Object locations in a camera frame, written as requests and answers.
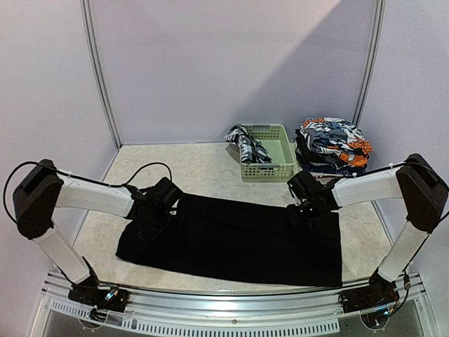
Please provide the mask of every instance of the black cloth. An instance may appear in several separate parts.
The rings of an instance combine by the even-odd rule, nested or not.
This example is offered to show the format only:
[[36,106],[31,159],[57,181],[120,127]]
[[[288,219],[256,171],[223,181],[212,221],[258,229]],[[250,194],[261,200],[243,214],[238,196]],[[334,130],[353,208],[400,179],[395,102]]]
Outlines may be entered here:
[[150,241],[141,239],[144,224],[132,221],[116,255],[139,265],[231,281],[342,285],[337,213],[312,230],[294,205],[263,206],[185,194],[175,220]]

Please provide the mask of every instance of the table surface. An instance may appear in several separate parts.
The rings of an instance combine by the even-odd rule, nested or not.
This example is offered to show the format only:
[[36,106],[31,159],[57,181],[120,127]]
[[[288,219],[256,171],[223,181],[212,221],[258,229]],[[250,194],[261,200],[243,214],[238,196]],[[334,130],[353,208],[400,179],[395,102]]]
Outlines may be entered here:
[[[141,165],[162,161],[170,166],[174,183],[184,192],[272,206],[293,203],[285,183],[245,183],[239,153],[226,143],[130,145],[117,154],[105,181],[127,181]],[[152,186],[167,174],[150,166],[132,182]],[[387,254],[390,243],[371,203],[339,210],[342,235],[343,282],[369,277]],[[129,220],[106,213],[88,213],[74,248],[84,256],[102,281],[150,289],[181,291],[283,291],[304,287],[247,284],[169,272],[120,260],[115,251]]]

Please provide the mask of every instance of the grey wall panel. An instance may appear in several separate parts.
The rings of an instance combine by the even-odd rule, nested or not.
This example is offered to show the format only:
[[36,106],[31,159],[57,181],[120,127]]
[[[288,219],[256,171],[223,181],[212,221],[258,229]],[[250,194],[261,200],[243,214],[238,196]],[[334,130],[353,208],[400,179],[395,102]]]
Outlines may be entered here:
[[[26,160],[91,178],[105,173],[115,148],[93,77],[78,1],[0,2],[0,185]],[[32,167],[22,168],[15,186]],[[58,210],[73,239],[83,211]],[[28,336],[49,259],[0,211],[0,336]]]
[[236,122],[352,120],[375,1],[92,1],[123,143],[220,141]]
[[[419,152],[449,182],[449,3],[388,1],[379,53],[361,128],[373,143],[372,168]],[[397,236],[405,220],[401,201],[380,203]],[[417,255],[442,336],[449,336],[449,222]]]

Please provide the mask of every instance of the patterned cloth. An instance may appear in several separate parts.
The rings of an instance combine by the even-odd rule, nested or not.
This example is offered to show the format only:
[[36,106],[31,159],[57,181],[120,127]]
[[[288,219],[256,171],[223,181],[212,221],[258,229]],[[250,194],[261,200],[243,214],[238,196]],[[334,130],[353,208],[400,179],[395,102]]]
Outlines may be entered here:
[[240,148],[240,161],[244,164],[271,163],[267,149],[262,143],[249,135],[242,125],[235,125],[228,131],[224,140],[228,143],[236,144]]
[[335,168],[366,167],[373,151],[362,131],[340,118],[307,119],[300,129],[307,147]]

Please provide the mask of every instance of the plastic basket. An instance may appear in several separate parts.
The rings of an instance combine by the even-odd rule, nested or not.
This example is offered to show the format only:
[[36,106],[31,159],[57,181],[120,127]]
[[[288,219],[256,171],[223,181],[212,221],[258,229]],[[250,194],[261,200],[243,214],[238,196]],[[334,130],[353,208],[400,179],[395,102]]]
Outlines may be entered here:
[[291,178],[295,172],[295,155],[288,142],[286,128],[280,124],[242,126],[250,136],[260,140],[272,158],[272,163],[269,164],[240,163],[242,180],[252,183],[277,183]]

